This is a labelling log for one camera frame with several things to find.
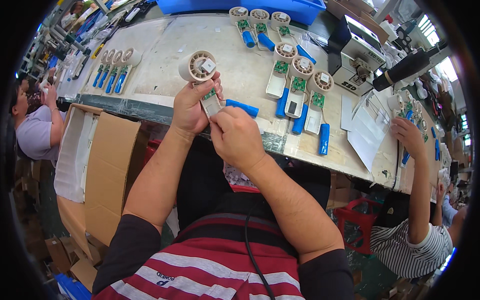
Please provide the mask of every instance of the white table surface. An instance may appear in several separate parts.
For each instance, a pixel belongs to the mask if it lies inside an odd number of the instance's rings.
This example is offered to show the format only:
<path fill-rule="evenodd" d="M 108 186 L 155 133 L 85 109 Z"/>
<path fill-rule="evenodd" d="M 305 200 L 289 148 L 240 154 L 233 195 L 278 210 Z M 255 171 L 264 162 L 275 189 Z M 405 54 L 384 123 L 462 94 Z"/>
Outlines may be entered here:
<path fill-rule="evenodd" d="M 317 60 L 315 68 L 328 70 L 327 54 L 318 46 L 300 38 L 304 30 L 293 26 L 290 29 L 302 46 Z M 278 34 L 270 27 L 269 34 L 273 42 L 280 41 Z M 183 52 L 179 53 L 178 50 L 183 45 L 186 46 Z M 305 131 L 301 135 L 294 135 L 291 133 L 292 120 L 275 117 L 277 99 L 270 98 L 265 93 L 274 63 L 273 53 L 261 51 L 257 46 L 247 48 L 236 27 L 230 24 L 227 15 L 213 13 L 179 15 L 135 24 L 119 29 L 105 44 L 103 51 L 112 48 L 125 50 L 129 47 L 143 53 L 142 61 L 133 69 L 121 95 L 115 93 L 108 95 L 103 90 L 92 87 L 100 64 L 99 59 L 95 59 L 88 61 L 77 83 L 61 84 L 63 86 L 59 87 L 59 96 L 62 96 L 62 92 L 71 95 L 72 91 L 76 90 L 80 94 L 118 97 L 173 107 L 174 96 L 186 84 L 178 72 L 179 61 L 195 51 L 206 50 L 212 53 L 217 61 L 225 99 L 237 100 L 259 108 L 256 118 L 259 127 L 286 138 L 283 151 L 285 156 L 393 188 L 397 169 L 396 139 L 389 132 L 385 135 L 370 173 L 347 141 L 347 132 L 340 129 L 342 95 L 347 95 L 353 100 L 352 109 L 360 98 L 339 85 L 335 85 L 332 91 L 325 94 L 324 115 L 330 124 L 329 147 L 328 155 L 318 155 L 318 135 Z M 390 117 L 392 112 L 388 109 L 386 98 L 392 95 L 392 92 L 391 87 L 381 92 L 375 91 Z M 433 124 L 430 117 L 426 119 L 429 126 Z M 431 146 L 431 142 L 434 144 L 432 140 L 429 139 L 427 146 Z M 394 190 L 410 193 L 411 180 L 407 180 L 409 174 L 407 170 L 411 168 L 409 166 L 403 171 L 398 168 Z M 431 168 L 432 174 L 436 174 L 439 169 L 435 168 L 435 165 Z M 387 176 L 382 173 L 384 170 L 387 171 Z"/>

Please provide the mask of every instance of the black and white striped shirt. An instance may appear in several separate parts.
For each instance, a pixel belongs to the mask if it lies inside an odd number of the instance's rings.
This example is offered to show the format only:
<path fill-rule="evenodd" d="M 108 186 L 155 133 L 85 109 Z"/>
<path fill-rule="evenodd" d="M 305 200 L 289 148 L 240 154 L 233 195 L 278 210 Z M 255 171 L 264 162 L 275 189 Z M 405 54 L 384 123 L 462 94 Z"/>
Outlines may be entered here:
<path fill-rule="evenodd" d="M 406 278 L 426 275 L 444 263 L 453 245 L 446 227 L 429 223 L 428 234 L 417 245 L 408 242 L 408 219 L 393 228 L 372 227 L 370 250 L 392 272 Z"/>

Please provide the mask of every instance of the logo on shirt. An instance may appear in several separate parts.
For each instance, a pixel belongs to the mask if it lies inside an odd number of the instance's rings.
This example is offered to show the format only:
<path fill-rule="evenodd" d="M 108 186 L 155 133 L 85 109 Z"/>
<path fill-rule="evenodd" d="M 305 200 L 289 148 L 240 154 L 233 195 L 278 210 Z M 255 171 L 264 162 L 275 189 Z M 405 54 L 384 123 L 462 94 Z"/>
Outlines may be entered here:
<path fill-rule="evenodd" d="M 160 272 L 157 272 L 156 275 L 158 277 L 160 277 L 161 279 L 164 279 L 164 280 L 160 280 L 156 283 L 156 285 L 161 286 L 161 287 L 164 286 L 165 284 L 167 284 L 168 282 L 173 281 L 175 279 L 175 277 L 167 276 L 167 275 L 162 274 Z"/>

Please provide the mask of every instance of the blue plastic bin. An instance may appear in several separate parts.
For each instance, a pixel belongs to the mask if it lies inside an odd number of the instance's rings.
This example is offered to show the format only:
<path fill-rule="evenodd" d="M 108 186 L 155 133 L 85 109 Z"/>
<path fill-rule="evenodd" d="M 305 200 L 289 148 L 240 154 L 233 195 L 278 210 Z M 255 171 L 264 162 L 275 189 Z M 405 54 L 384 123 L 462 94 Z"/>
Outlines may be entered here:
<path fill-rule="evenodd" d="M 230 10 L 235 6 L 249 11 L 261 8 L 270 13 L 284 12 L 293 21 L 311 25 L 319 11 L 326 10 L 323 0 L 156 0 L 164 14 L 177 12 Z"/>

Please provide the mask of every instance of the black cable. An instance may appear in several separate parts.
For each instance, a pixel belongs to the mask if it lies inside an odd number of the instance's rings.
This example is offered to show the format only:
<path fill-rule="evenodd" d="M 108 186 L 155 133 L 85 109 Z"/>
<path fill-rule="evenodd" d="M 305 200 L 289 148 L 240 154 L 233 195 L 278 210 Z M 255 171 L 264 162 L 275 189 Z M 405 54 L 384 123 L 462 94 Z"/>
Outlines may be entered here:
<path fill-rule="evenodd" d="M 255 261 L 255 258 L 253 257 L 252 251 L 250 249 L 250 244 L 248 243 L 248 236 L 247 236 L 247 229 L 248 229 L 248 220 L 250 220 L 250 215 L 252 214 L 253 210 L 257 206 L 258 202 L 255 203 L 255 205 L 251 208 L 251 210 L 248 212 L 247 218 L 245 219 L 245 244 L 247 245 L 247 251 L 248 255 L 250 256 L 250 259 L 252 260 L 253 266 L 255 267 L 255 270 L 257 270 L 258 276 L 260 276 L 260 279 L 265 285 L 265 288 L 267 289 L 268 296 L 270 296 L 271 300 L 275 300 L 275 296 L 273 295 L 273 291 L 270 288 L 270 285 L 266 281 L 264 275 L 262 272 L 260 272 L 260 268 L 257 265 L 257 262 Z"/>

